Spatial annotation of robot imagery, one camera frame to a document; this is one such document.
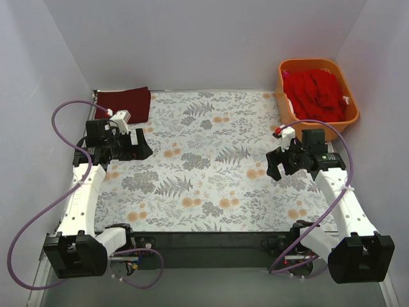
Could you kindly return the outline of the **bright red t shirt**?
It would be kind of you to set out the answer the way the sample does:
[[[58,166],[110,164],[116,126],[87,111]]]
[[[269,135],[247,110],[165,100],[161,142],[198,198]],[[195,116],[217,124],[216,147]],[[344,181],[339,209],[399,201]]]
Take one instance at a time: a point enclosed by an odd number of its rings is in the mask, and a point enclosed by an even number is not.
[[[347,103],[335,77],[325,70],[295,72],[284,79],[283,90],[299,120],[343,122]]]

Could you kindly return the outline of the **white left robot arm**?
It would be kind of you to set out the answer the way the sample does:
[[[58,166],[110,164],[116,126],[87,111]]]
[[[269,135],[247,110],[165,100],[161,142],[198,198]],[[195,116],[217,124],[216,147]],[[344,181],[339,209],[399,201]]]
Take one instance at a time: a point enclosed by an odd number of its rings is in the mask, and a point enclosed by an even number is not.
[[[95,232],[95,213],[100,188],[111,161],[145,160],[153,153],[142,129],[134,133],[122,119],[89,120],[86,135],[73,158],[72,185],[60,225],[45,239],[43,250],[59,279],[104,275],[108,258],[135,251],[129,224],[121,223]]]

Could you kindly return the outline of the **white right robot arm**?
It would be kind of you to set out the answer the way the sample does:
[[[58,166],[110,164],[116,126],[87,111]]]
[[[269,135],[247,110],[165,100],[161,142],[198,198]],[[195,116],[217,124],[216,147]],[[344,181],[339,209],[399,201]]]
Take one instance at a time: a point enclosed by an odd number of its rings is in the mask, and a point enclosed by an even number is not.
[[[278,264],[289,252],[313,255],[308,262],[321,258],[337,284],[382,282],[388,272],[395,250],[389,235],[382,235],[368,220],[350,185],[352,170],[347,170],[338,153],[330,153],[323,129],[306,129],[297,138],[295,130],[282,125],[274,137],[280,147],[267,153],[267,175],[279,181],[279,166],[286,175],[300,170],[309,173],[324,195],[329,208],[317,221],[297,221],[291,228],[289,246],[269,268],[280,274]]]

